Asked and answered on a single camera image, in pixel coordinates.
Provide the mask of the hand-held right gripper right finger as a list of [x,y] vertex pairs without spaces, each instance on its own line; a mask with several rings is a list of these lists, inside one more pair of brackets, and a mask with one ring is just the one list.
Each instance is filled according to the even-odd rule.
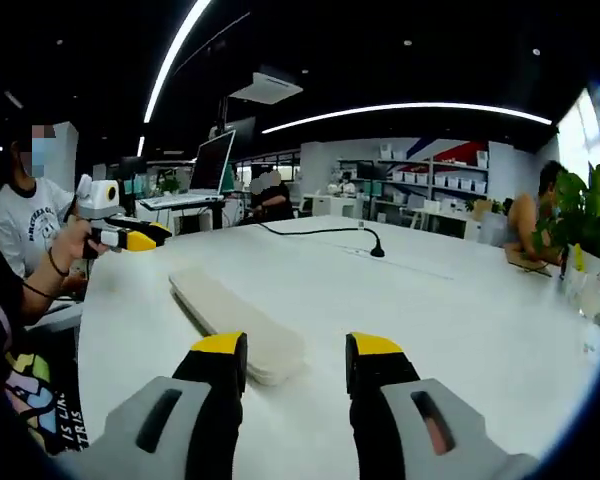
[[346,336],[349,420],[362,479],[527,479],[538,461],[510,454],[484,417],[435,379],[421,378],[401,347]]

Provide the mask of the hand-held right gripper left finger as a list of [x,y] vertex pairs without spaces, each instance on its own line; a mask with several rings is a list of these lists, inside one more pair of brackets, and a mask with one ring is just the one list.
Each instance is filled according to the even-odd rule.
[[247,335],[210,335],[170,377],[114,409],[87,450],[90,479],[229,479],[246,386]]

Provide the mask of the person's left hand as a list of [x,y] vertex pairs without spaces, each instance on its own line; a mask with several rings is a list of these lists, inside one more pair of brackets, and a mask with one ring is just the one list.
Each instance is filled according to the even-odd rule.
[[51,246],[52,264],[59,272],[67,274],[73,262],[84,257],[85,245],[95,251],[96,256],[109,250],[106,245],[96,243],[91,238],[91,224],[87,220],[71,215]]

